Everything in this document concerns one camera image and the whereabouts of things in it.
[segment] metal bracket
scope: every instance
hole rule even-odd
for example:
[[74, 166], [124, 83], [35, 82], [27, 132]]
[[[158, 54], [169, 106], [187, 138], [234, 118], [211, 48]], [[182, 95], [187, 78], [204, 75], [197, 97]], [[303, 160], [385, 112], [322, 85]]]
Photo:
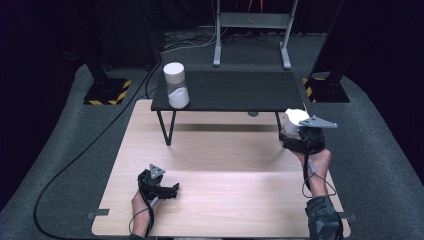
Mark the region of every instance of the metal bracket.
[[315, 115], [306, 120], [300, 121], [299, 124], [314, 128], [337, 128], [337, 123], [332, 123], [327, 120], [316, 117]]
[[150, 176], [152, 179], [158, 178], [162, 176], [166, 171], [160, 167], [157, 167], [153, 164], [150, 164]]

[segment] person's hand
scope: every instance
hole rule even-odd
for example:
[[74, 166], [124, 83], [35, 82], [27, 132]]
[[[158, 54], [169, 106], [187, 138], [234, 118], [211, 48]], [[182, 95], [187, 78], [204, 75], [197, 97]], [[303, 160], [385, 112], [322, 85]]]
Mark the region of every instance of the person's hand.
[[[153, 206], [153, 212], [155, 215], [161, 202], [162, 200], [158, 200], [157, 203]], [[147, 228], [149, 227], [150, 215], [149, 215], [149, 210], [143, 211], [144, 209], [147, 209], [147, 206], [144, 203], [143, 197], [141, 196], [139, 191], [136, 192], [135, 196], [131, 200], [131, 205], [132, 205], [133, 216], [137, 215], [134, 217], [134, 220], [133, 220], [132, 233], [145, 238]]]
[[[292, 152], [292, 153], [296, 155], [296, 157], [299, 159], [303, 167], [305, 162], [305, 155], [298, 152]], [[311, 187], [312, 197], [327, 195], [328, 190], [324, 180], [327, 179], [327, 172], [328, 172], [328, 167], [330, 165], [331, 152], [328, 149], [324, 149], [319, 153], [310, 155], [309, 158], [312, 160], [312, 163], [315, 166], [315, 172], [316, 172], [315, 174], [322, 178], [321, 179], [319, 177], [312, 176], [311, 169], [310, 167], [308, 167], [308, 176], [310, 177], [309, 185]]]

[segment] yellow and black hazard tape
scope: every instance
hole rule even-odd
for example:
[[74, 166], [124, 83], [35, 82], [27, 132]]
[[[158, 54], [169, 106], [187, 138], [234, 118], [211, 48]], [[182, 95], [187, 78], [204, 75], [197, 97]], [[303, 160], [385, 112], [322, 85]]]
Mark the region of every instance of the yellow and black hazard tape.
[[[311, 85], [311, 81], [309, 80], [310, 80], [309, 78], [302, 78], [303, 85], [305, 86], [305, 89], [306, 89], [306, 95], [308, 96], [309, 101], [317, 102], [317, 99], [315, 96], [316, 94], [314, 93], [314, 90]], [[313, 80], [321, 81], [321, 80], [325, 80], [325, 78], [313, 78]]]
[[131, 80], [127, 80], [122, 87], [121, 92], [116, 99], [89, 99], [85, 100], [84, 104], [87, 105], [117, 105], [121, 104], [124, 101], [125, 96], [127, 95], [128, 88], [131, 85]]

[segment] black sleeve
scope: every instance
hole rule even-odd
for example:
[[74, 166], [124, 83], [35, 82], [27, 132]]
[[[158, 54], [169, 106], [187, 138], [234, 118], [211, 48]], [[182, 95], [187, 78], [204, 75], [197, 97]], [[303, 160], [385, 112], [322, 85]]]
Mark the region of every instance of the black sleeve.
[[132, 234], [132, 233], [131, 233], [131, 235], [130, 235], [130, 237], [128, 239], [129, 240], [144, 240], [144, 238], [142, 238], [142, 237], [140, 237], [138, 235]]

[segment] white object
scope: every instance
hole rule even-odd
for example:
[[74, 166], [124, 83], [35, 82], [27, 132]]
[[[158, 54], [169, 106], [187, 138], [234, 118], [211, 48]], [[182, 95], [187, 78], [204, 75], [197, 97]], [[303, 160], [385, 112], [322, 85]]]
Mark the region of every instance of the white object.
[[188, 91], [185, 87], [177, 88], [175, 91], [168, 95], [169, 104], [173, 108], [181, 109], [188, 105], [190, 98]]
[[167, 83], [179, 84], [185, 79], [184, 65], [177, 62], [168, 63], [163, 68]]
[[178, 62], [168, 63], [163, 68], [163, 73], [167, 82], [169, 105], [176, 109], [186, 107], [190, 98], [185, 83], [184, 65]]
[[284, 112], [284, 129], [291, 135], [298, 135], [299, 127], [302, 126], [299, 122], [308, 118], [309, 114], [307, 112], [289, 108]]

